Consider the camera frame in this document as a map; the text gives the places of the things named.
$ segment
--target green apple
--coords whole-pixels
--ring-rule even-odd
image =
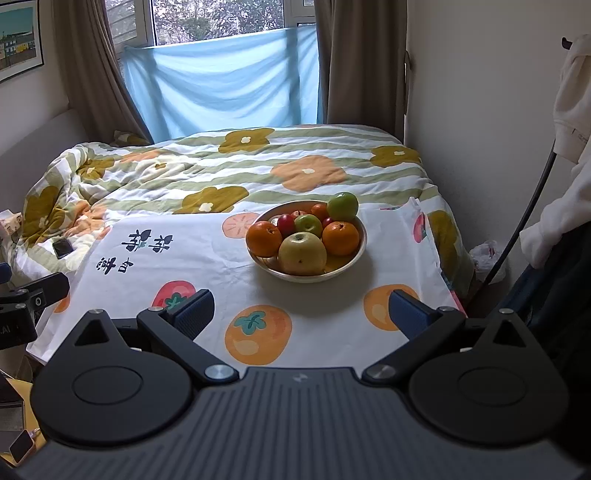
[[[289,275],[320,275],[326,266],[326,248],[313,233],[298,232],[283,240],[277,260]]]
[[[322,236],[322,222],[316,215],[307,213],[295,219],[296,232],[309,232],[320,238]]]
[[[327,210],[334,222],[350,222],[357,215],[359,202],[352,193],[340,192],[330,198]]]

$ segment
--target brown curtain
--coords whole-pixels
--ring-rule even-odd
[[[404,140],[406,0],[315,0],[324,121]]]
[[[153,143],[119,72],[105,0],[54,0],[53,17],[66,93],[90,139],[111,143],[121,130]]]

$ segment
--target white cloth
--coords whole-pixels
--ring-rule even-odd
[[[554,104],[554,151],[578,163],[591,135],[591,35],[579,37],[560,72]]]
[[[544,266],[564,233],[591,220],[591,35],[573,43],[560,77],[554,151],[576,165],[566,193],[544,208],[538,223],[519,234],[521,250],[534,268]]]
[[[150,305],[171,306],[208,288],[215,315],[196,343],[240,372],[249,364],[349,366],[361,372],[407,341],[387,318],[391,287],[405,285],[433,308],[456,306],[420,205],[411,199],[397,210],[360,210],[367,250],[350,270],[317,284],[281,281],[256,266],[244,239],[223,230],[236,214],[127,217],[95,244],[77,274],[69,306],[60,313],[46,310],[45,328],[27,351],[47,362],[89,309],[132,318]],[[148,229],[145,248],[129,252],[122,245],[129,244],[130,234]],[[154,252],[151,245],[160,235],[171,240],[170,248]],[[116,266],[106,270],[111,259]],[[244,336],[235,322],[249,317],[248,309],[264,321]]]

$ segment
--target window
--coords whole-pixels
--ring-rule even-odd
[[[117,52],[314,23],[314,0],[105,0]]]
[[[284,0],[283,3],[286,27],[315,23],[314,0]]]
[[[120,53],[126,45],[153,45],[150,0],[105,0],[107,20],[115,50]]]

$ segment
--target bed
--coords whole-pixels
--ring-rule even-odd
[[[72,277],[93,243],[128,216],[260,212],[343,190],[362,209],[418,199],[445,278],[460,297],[467,293],[473,263],[419,153],[361,125],[204,132],[144,147],[76,145],[27,194],[22,234],[4,240],[2,253],[17,285],[57,271]],[[74,252],[58,260],[52,243],[61,237]]]

